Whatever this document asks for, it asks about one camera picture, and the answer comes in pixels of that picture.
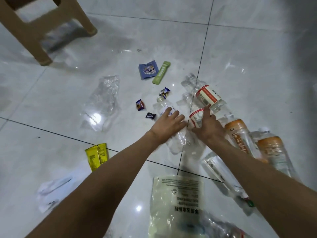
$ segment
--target green wrapper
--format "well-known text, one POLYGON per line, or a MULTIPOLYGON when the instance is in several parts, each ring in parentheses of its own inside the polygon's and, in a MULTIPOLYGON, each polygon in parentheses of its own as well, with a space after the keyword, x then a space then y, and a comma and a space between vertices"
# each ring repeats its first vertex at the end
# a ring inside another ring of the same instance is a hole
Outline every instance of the green wrapper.
POLYGON ((164 61, 163 65, 161 66, 157 76, 153 79, 152 83, 159 85, 162 78, 164 77, 164 74, 166 73, 167 68, 171 65, 170 62, 164 61))

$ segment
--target black candy wrapper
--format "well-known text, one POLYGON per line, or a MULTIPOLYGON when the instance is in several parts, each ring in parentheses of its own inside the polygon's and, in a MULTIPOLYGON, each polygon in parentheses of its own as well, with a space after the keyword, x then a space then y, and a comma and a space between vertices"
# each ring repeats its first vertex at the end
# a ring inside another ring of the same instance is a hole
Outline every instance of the black candy wrapper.
POLYGON ((145 117, 148 118, 148 119, 154 120, 154 119, 155 119, 155 116, 156 116, 156 114, 152 114, 152 113, 148 112, 145 117))
POLYGON ((165 87, 165 88, 159 93, 159 95, 160 95, 160 96, 163 96, 163 98, 166 99, 166 97, 167 97, 167 95, 168 95, 169 92, 170 92, 170 90, 169 90, 167 87, 165 87))
POLYGON ((138 100, 138 101, 136 101, 135 103, 136 103, 136 105, 137 105, 138 111, 141 111, 142 109, 145 109, 145 105, 144 105, 144 103, 142 102, 141 99, 138 100))

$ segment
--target tile floor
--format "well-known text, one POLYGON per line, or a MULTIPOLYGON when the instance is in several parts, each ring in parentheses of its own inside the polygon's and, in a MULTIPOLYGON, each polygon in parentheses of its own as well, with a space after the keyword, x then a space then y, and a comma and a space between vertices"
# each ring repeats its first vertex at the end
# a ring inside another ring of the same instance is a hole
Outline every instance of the tile floor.
MULTIPOLYGON (((145 115, 162 88, 188 117, 178 101, 189 72, 213 85, 250 130, 268 126, 278 134, 303 183, 317 190, 315 0, 78 1, 98 34, 85 37, 76 22, 52 32, 43 42, 54 60, 49 67, 0 26, 0 237, 24 237, 44 218, 35 202, 41 183, 78 166, 89 174, 84 149, 91 144, 107 142, 112 157, 140 138, 153 124, 145 115), (154 59, 172 63, 158 86, 141 81, 137 68, 154 59), (120 76, 121 111, 97 133, 82 127, 79 114, 107 75, 120 76), (145 112, 135 109, 140 98, 145 112)), ((39 0, 19 15, 32 20, 52 8, 51 0, 39 0)), ((195 148, 195 155, 173 155, 162 145, 148 158, 115 213, 112 237, 147 237, 152 179, 177 174, 204 181, 209 212, 253 237, 277 237, 205 172, 208 150, 195 148)))

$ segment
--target yellow wrapper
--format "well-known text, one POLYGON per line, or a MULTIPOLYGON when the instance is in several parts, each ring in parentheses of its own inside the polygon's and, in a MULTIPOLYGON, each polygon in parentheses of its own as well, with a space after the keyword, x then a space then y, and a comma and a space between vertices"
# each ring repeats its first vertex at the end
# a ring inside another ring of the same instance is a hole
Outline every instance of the yellow wrapper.
POLYGON ((85 150, 92 171, 108 160, 107 144, 98 144, 85 150))

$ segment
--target blue square wrapper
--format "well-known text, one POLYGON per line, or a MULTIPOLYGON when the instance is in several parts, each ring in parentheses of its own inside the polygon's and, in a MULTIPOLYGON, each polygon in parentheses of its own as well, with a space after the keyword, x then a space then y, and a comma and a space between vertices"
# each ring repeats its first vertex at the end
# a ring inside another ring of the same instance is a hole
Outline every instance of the blue square wrapper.
POLYGON ((158 66, 156 65, 155 61, 146 63, 146 64, 139 64, 139 71, 141 75, 141 79, 147 79, 155 77, 159 71, 158 66))

